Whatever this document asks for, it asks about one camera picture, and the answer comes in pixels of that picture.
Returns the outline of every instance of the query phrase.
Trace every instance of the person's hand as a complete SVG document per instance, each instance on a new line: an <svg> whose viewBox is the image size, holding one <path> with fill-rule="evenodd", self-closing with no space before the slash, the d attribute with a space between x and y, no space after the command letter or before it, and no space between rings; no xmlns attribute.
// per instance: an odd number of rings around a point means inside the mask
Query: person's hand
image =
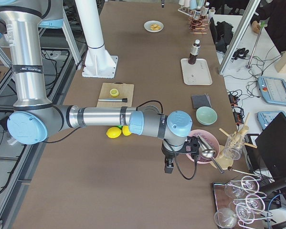
<svg viewBox="0 0 286 229"><path fill-rule="evenodd" d="M259 25L257 21L252 22L252 30L255 33L259 33L259 31L261 30L261 26Z"/></svg>

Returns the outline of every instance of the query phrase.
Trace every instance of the blue cable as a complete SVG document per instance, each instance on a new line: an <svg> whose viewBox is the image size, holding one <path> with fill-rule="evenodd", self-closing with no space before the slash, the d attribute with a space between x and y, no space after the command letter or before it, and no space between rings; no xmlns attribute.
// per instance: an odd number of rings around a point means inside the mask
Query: blue cable
<svg viewBox="0 0 286 229"><path fill-rule="evenodd" d="M282 195L282 193L277 194L275 197L273 197L273 198L271 199L271 201L269 202L267 211L270 210L270 206L271 206L272 202L274 201L274 199L277 198L277 197L280 196L280 195ZM268 229L270 229L270 220L269 220L269 218L267 219L267 224L268 224Z"/></svg>

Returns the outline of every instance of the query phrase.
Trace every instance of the white pillar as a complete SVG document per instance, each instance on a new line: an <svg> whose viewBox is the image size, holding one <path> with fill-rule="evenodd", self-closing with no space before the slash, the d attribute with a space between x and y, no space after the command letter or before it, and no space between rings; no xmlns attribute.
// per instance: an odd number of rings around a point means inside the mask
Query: white pillar
<svg viewBox="0 0 286 229"><path fill-rule="evenodd" d="M96 0L75 0L88 52L83 77L114 78L118 57L105 49Z"/></svg>

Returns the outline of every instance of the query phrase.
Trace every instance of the pink bowl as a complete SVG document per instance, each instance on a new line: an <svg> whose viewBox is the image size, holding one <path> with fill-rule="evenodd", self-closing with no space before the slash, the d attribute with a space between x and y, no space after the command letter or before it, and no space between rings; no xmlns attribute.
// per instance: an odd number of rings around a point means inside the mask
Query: pink bowl
<svg viewBox="0 0 286 229"><path fill-rule="evenodd" d="M214 137L214 135L212 135L210 132L207 132L205 130L192 130L189 133L190 137L192 137L192 136L196 137L198 135L203 137L210 144L210 146L212 146L216 150L216 154L214 156L214 158L216 158L219 155L219 143L218 143L217 139ZM194 159L192 159L190 154L186 154L186 156L190 160L194 161ZM210 159L204 159L202 157L200 157L200 159L198 160L199 164L207 164L210 162L211 162Z"/></svg>

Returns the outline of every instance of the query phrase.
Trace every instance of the wooden cutting board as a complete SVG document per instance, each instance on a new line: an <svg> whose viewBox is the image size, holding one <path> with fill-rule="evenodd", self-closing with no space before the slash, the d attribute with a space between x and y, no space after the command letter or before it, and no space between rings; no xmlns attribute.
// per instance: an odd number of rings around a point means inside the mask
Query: wooden cutting board
<svg viewBox="0 0 286 229"><path fill-rule="evenodd" d="M112 97L110 95L110 90L116 88L119 91L119 95L117 97ZM99 99L108 99L108 98L127 98L128 102L97 102L96 107L121 107L121 106L132 106L132 98L133 98L134 84L127 83L103 83Z"/></svg>

